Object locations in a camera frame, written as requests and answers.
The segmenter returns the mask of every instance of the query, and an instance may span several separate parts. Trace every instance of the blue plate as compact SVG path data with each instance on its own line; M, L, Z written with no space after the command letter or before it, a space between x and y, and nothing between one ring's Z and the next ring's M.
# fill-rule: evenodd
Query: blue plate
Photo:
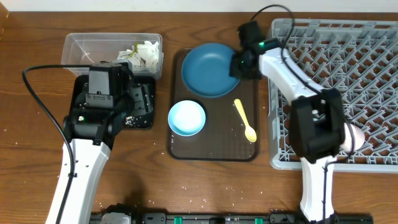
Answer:
M203 44L191 50L182 63L182 81L198 96L216 98L229 93L239 79L229 76L234 50L223 44Z
M193 136L205 125L205 110L194 101L176 103L167 117L170 128L181 136Z

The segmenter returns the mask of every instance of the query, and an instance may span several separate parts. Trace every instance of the plastic dish rack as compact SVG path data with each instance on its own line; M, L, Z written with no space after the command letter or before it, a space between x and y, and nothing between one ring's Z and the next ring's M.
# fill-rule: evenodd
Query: plastic dish rack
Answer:
M285 41L291 22L274 20L268 38ZM287 47L312 80L341 92L345 115L365 133L364 145L335 170L398 173L398 22L297 19ZM271 165L301 169L289 145L289 106L268 81Z

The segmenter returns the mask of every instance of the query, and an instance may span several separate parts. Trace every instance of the green connector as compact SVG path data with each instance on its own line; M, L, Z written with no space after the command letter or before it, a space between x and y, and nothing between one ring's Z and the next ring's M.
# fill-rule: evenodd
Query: green connector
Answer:
M262 218L255 218L254 219L254 224L262 224Z
M182 224L182 217L174 217L174 224Z

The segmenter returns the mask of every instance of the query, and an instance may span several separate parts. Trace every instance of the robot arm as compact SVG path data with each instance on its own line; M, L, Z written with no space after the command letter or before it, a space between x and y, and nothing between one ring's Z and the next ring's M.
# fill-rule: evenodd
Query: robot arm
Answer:
M324 168L336 161L343 149L351 149L351 136L337 110L343 111L341 96L336 89L326 90L312 81L284 51L282 61L278 40L264 40L256 21L243 24L238 29L243 51L231 62L231 76L238 78L269 78L285 96L290 105L289 140L300 157L303 170L303 195L300 208L307 222L323 219ZM328 102L318 93L308 89L286 66L317 92L328 97ZM314 120L314 113L325 113L322 120ZM355 135L355 150L363 144L364 134L351 125ZM331 190L334 165L328 166L326 175L325 217L334 214Z
M100 175L109 158L114 137L131 114L133 79L128 64L101 63L90 67L89 75L76 79L64 132L72 148L75 174L60 223L87 224ZM56 223L67 187L70 158L63 145L62 168L46 223Z

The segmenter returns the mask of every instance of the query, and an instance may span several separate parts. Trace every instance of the brown tray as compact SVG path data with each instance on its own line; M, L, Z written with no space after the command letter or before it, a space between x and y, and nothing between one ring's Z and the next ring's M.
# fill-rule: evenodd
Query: brown tray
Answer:
M203 98L184 85L181 77L182 62L191 49L177 52L173 64L173 80L170 108L182 100L193 100L202 105L206 113L203 129L194 136L183 137L170 128L167 134L167 150L176 159L204 161L253 160L259 148L258 81L241 80L227 95L219 98ZM244 124L234 106L234 100L242 101L249 124L257 132L257 142L250 143L244 135Z

